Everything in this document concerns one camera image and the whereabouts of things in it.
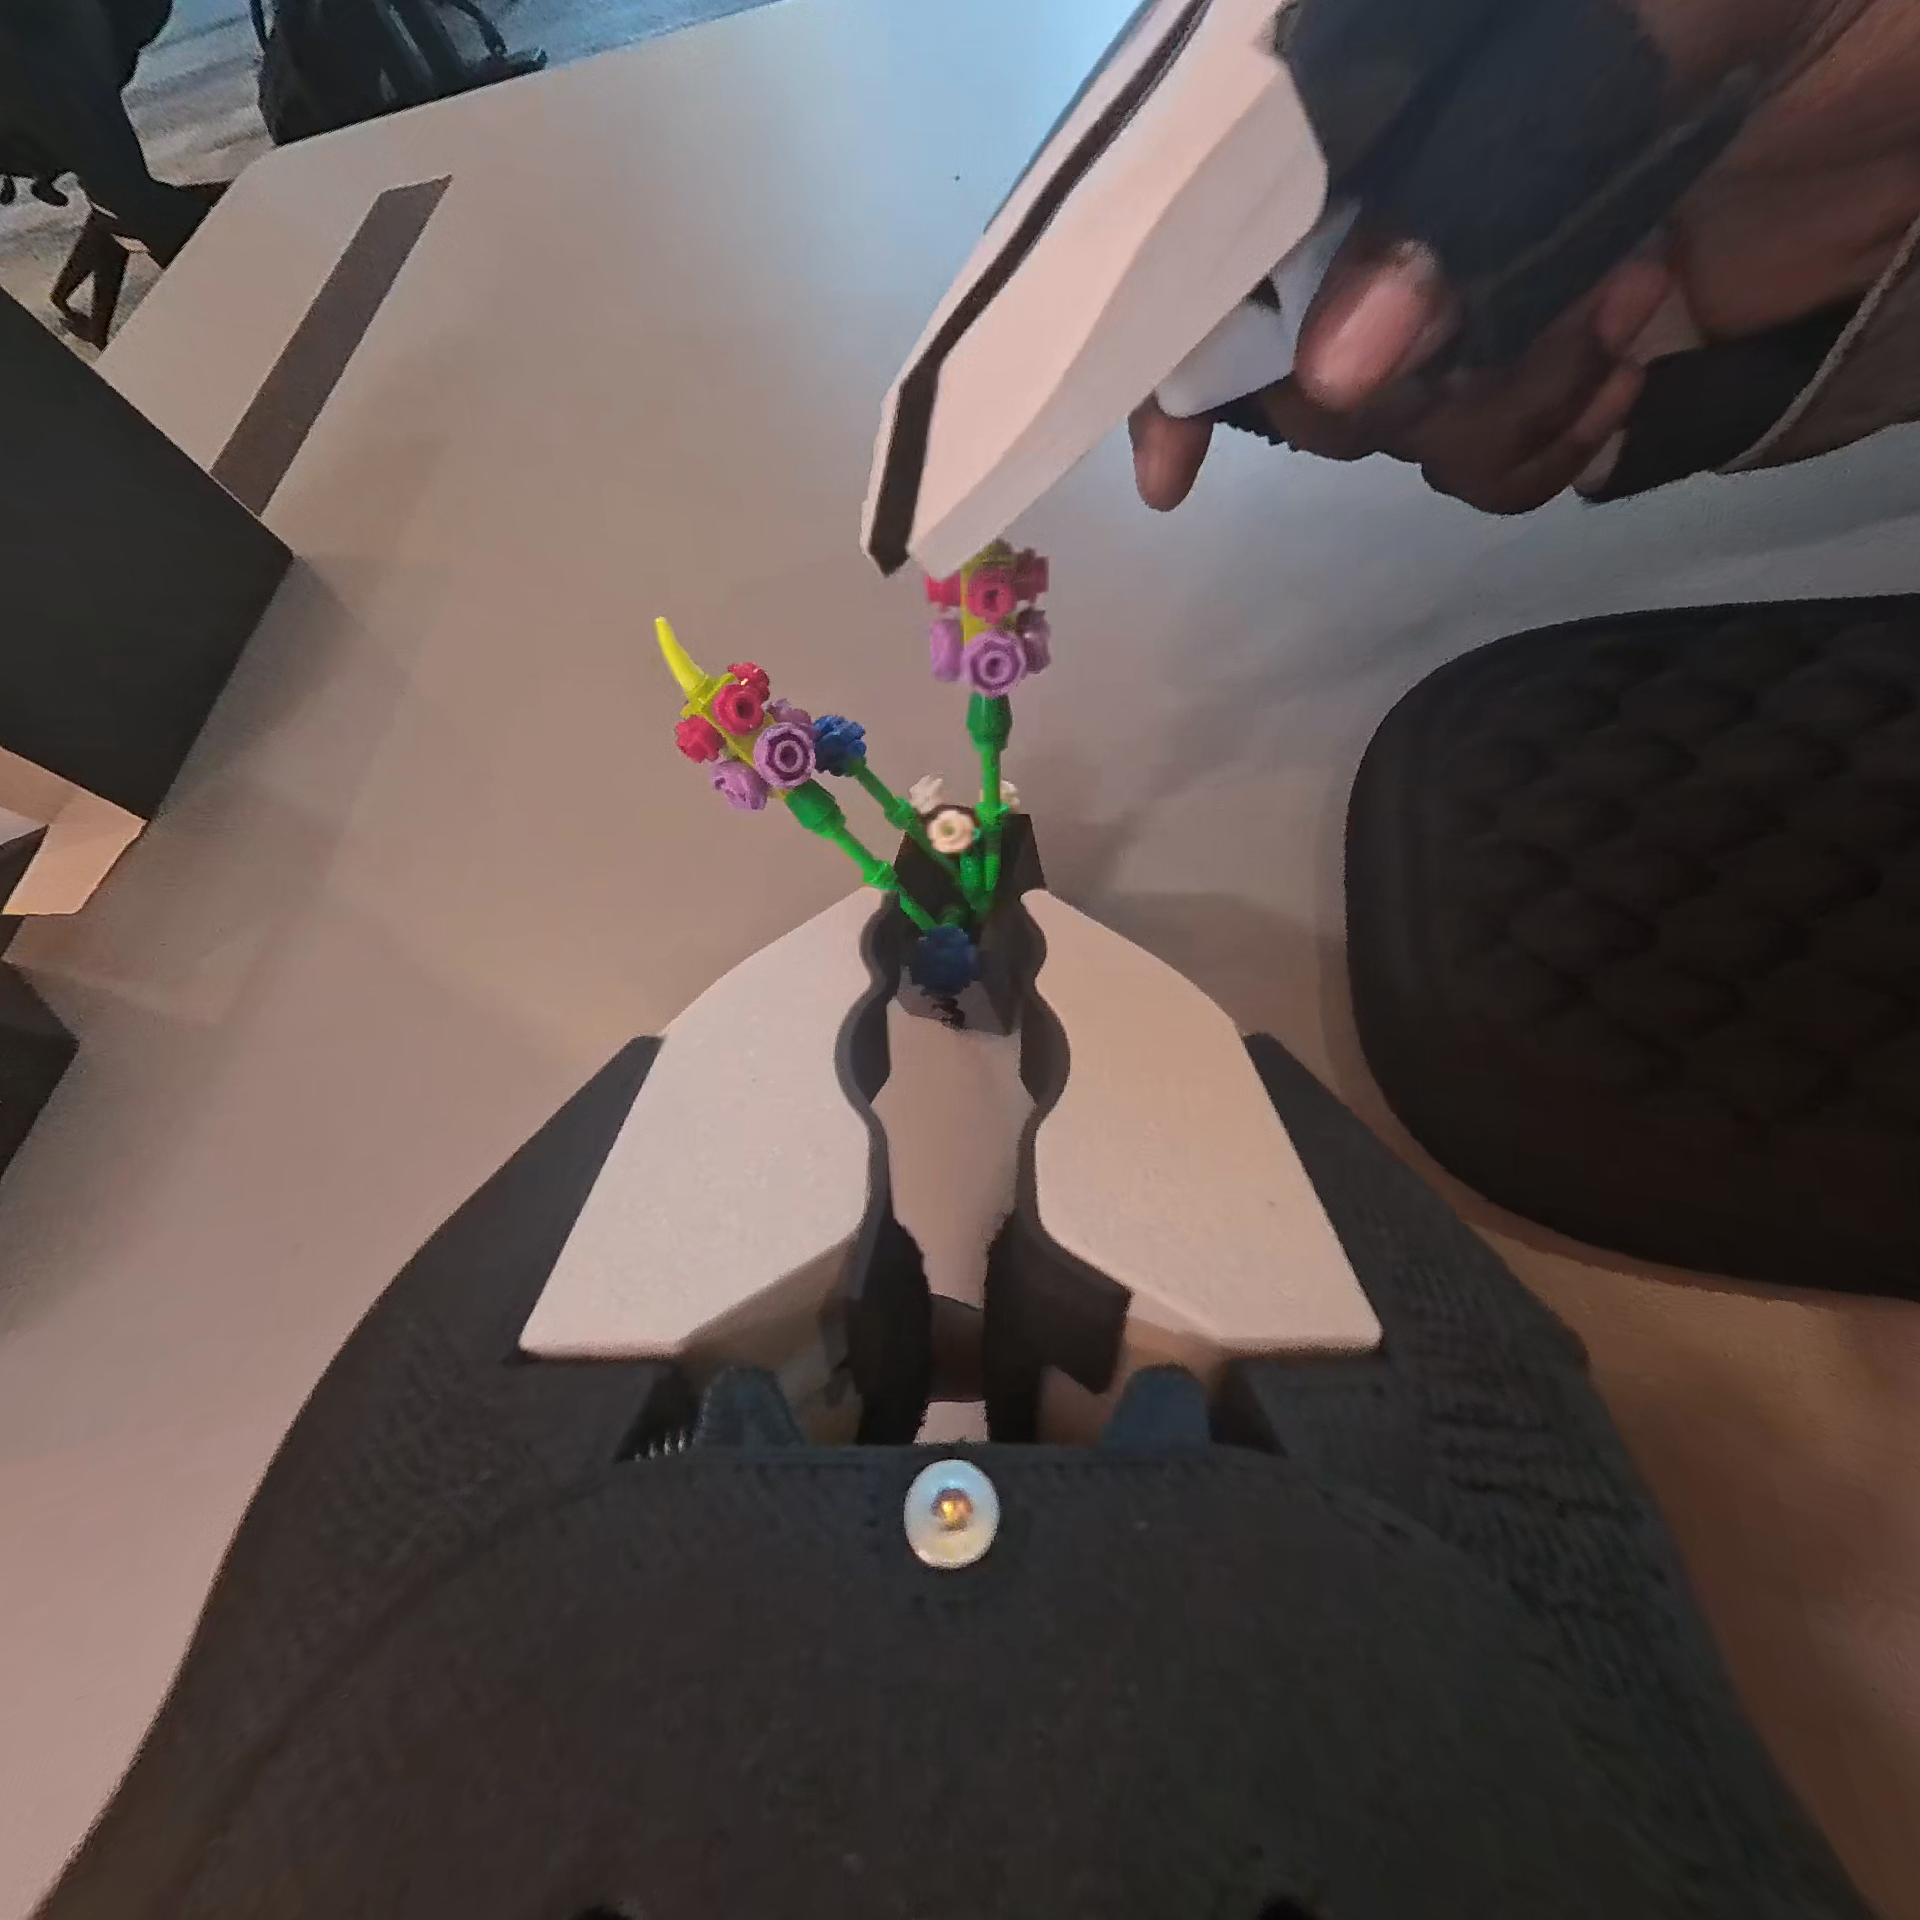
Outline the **black box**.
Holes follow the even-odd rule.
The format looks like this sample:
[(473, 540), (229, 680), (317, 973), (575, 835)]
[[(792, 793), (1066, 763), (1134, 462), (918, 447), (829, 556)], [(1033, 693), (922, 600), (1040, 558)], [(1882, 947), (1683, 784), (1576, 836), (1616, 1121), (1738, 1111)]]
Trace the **black box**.
[(2, 745), (150, 821), (294, 565), (2, 297)]

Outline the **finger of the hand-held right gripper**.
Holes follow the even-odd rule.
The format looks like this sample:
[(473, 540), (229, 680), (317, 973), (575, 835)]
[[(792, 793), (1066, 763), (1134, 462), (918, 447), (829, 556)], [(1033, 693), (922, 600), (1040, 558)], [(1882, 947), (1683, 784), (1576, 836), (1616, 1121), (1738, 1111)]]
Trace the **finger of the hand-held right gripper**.
[(1143, 398), (1283, 376), (1330, 262), (1330, 171), (1283, 4), (1141, 4), (906, 363), (906, 558), (949, 574)]
[(1029, 257), (1104, 151), (1165, 83), (1202, 17), (1199, 3), (1138, 4), (998, 206), (976, 251), (886, 398), (863, 508), (863, 550), (883, 576), (911, 558), (947, 358)]

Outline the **black office chair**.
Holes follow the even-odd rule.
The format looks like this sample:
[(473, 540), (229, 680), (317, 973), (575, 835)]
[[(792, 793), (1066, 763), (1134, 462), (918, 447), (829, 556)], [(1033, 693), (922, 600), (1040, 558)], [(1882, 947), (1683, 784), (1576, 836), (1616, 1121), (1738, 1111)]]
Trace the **black office chair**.
[(105, 348), (128, 257), (168, 268), (229, 183), (162, 183), (152, 174), (123, 101), (169, 3), (2, 4), (2, 203), (25, 185), (63, 206), (73, 176), (87, 219), (54, 288), (63, 327)]

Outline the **black quilted seat cushion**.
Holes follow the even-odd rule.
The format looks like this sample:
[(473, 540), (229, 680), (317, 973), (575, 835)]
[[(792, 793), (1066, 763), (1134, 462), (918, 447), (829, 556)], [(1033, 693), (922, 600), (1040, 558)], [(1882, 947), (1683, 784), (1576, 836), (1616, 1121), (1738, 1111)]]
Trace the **black quilted seat cushion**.
[(1917, 593), (1487, 643), (1381, 721), (1345, 871), (1360, 1052), (1465, 1187), (1917, 1300)]

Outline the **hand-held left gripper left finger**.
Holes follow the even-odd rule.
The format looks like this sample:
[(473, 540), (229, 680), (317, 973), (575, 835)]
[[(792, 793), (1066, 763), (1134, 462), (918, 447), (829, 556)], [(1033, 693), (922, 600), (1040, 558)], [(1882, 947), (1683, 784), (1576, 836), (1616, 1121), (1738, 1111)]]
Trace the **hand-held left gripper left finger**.
[(856, 894), (677, 1014), (520, 1334), (535, 1357), (816, 1361), (872, 1197), (838, 1064), (870, 996)]

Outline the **toy brick flower stem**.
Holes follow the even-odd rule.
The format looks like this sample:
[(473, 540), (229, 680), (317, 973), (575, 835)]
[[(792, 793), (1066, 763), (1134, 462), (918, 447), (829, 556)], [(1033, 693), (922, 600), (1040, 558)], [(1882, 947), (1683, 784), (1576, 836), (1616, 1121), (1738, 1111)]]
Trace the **toy brick flower stem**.
[(959, 854), (967, 910), (989, 919), (1001, 884), (1001, 851), (1017, 793), (1003, 775), (1015, 728), (1013, 695), (1050, 668), (1043, 596), (1050, 563), (1032, 545), (995, 540), (949, 576), (929, 574), (929, 670), (967, 689), (967, 736), (976, 749), (974, 840)]

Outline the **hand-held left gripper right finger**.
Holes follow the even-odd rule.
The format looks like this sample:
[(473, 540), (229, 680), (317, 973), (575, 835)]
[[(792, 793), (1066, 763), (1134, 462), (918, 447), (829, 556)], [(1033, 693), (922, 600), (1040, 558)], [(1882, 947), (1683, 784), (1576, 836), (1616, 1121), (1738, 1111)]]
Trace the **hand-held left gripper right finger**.
[(1359, 1355), (1384, 1328), (1238, 1021), (1050, 891), (1022, 899), (1066, 1080), (1038, 1095), (1038, 1223), (1128, 1293), (1128, 1361)]

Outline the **black backpack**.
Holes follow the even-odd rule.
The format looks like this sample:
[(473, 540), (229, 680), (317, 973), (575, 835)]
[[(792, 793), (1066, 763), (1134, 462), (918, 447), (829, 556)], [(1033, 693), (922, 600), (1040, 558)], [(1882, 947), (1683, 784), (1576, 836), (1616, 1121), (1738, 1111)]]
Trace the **black backpack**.
[(256, 103), (275, 145), (533, 75), (479, 3), (253, 3)]

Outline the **person's right hand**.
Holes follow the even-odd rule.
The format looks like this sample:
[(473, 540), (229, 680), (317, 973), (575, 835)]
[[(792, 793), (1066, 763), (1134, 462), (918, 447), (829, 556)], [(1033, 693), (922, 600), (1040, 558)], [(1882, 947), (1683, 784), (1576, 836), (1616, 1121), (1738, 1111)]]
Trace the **person's right hand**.
[(1433, 255), (1359, 228), (1295, 371), (1130, 438), (1171, 511), (1226, 422), (1322, 459), (1413, 464), (1477, 511), (1798, 464), (1917, 417), (1919, 4), (1653, 4), (1685, 63), (1760, 56), (1760, 97), (1653, 235), (1514, 363), (1445, 365)]

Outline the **toy flowers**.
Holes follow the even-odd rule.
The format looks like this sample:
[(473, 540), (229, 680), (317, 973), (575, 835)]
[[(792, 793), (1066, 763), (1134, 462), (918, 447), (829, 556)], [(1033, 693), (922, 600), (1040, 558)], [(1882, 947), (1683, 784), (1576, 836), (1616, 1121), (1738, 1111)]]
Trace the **toy flowers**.
[(887, 784), (858, 720), (781, 699), (757, 663), (696, 663), (663, 617), (656, 646), (681, 695), (677, 749), (704, 771), (711, 790), (736, 812), (784, 812), (886, 901), (881, 931), (898, 958), (903, 1006), (953, 1031), (1015, 1031), (1024, 995), (1015, 923), (1024, 891), (1043, 884), (1043, 863), (1006, 766), (1017, 804), (995, 905), (976, 923), (959, 865), (974, 840), (976, 796), (951, 797), (939, 781)]

